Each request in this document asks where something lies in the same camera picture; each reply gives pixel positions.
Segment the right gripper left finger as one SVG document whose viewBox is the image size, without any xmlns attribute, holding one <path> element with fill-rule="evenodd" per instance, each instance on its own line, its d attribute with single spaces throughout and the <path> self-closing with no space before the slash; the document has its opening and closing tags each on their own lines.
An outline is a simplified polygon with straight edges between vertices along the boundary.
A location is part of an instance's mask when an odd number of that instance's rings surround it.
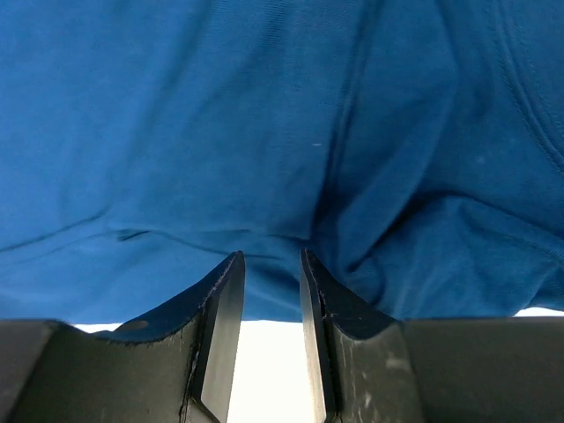
<svg viewBox="0 0 564 423">
<path fill-rule="evenodd" d="M 236 252 L 112 331 L 2 321 L 2 421 L 225 421 L 244 283 L 244 258 Z"/>
</svg>

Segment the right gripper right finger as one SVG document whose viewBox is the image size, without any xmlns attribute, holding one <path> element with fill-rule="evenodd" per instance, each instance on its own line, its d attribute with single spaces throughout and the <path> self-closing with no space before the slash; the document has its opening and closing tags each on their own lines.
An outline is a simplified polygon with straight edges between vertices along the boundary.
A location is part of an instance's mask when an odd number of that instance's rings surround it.
<svg viewBox="0 0 564 423">
<path fill-rule="evenodd" d="M 317 422 L 560 422 L 563 321 L 398 321 L 301 252 L 301 310 Z"/>
</svg>

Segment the blue t shirt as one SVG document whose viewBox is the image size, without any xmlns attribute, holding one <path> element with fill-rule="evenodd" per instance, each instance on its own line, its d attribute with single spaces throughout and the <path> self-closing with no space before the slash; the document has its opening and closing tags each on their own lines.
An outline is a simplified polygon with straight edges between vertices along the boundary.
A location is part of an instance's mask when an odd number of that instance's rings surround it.
<svg viewBox="0 0 564 423">
<path fill-rule="evenodd" d="M 2 317 L 240 250 L 297 321 L 303 249 L 397 319 L 562 308 L 562 2 L 2 2 Z"/>
</svg>

